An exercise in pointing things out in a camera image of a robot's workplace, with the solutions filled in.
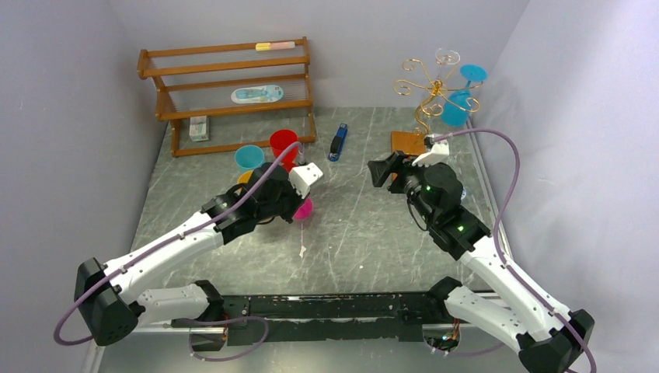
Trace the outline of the pink plastic wine glass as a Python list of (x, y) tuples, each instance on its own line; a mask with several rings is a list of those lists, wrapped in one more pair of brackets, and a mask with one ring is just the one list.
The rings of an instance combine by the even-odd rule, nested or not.
[(303, 221), (307, 219), (313, 212), (314, 204), (310, 197), (306, 198), (303, 204), (294, 213), (293, 219), (296, 221)]

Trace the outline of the yellow plastic wine glass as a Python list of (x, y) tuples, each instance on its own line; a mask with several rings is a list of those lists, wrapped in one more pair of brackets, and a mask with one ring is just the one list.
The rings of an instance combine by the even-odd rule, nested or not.
[(246, 186), (246, 185), (249, 183), (249, 180), (250, 180), (252, 174), (253, 174), (253, 171), (252, 171), (252, 170), (249, 170), (249, 171), (247, 171), (247, 172), (244, 172), (244, 173), (238, 178), (237, 184), (242, 185), (242, 186)]

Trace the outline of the teal plastic wine glass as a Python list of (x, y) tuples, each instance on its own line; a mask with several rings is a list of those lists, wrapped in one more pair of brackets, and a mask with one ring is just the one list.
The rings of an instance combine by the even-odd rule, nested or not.
[(261, 147), (245, 145), (235, 151), (234, 160), (239, 169), (245, 173), (259, 168), (265, 161)]

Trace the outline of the red plastic wine glass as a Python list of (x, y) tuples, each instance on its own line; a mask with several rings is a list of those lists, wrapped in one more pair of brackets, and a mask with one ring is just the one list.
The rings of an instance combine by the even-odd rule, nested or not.
[[(275, 131), (269, 140), (270, 148), (275, 158), (278, 158), (284, 150), (291, 144), (298, 141), (298, 135), (289, 129), (282, 129)], [(280, 161), (280, 164), (290, 172), (295, 167), (295, 161), (298, 157), (298, 148), (293, 148), (288, 154)]]

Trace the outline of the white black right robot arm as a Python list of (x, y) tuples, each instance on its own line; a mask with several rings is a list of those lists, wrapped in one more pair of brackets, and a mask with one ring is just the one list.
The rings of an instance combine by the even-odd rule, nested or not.
[(389, 192), (405, 196), (412, 217), (422, 219), (420, 228), (438, 248), (505, 303), (500, 306), (446, 277), (429, 291), (428, 315), (436, 322), (453, 318), (478, 327), (514, 351), (529, 372), (568, 372), (586, 351), (594, 319), (557, 301), (497, 247), (494, 234), (462, 206), (456, 172), (429, 153), (403, 152), (371, 160), (368, 169), (374, 187), (389, 181)]

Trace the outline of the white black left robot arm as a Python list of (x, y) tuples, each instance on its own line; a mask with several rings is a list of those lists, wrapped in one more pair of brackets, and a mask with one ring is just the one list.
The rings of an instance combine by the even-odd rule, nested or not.
[(78, 266), (74, 300), (91, 340), (108, 346), (136, 327), (168, 319), (216, 324), (223, 298), (209, 281), (155, 289), (158, 277), (177, 265), (280, 218), (288, 223), (323, 177), (314, 163), (287, 171), (270, 162), (246, 183), (211, 198), (184, 223), (148, 245), (105, 263), (91, 258)]

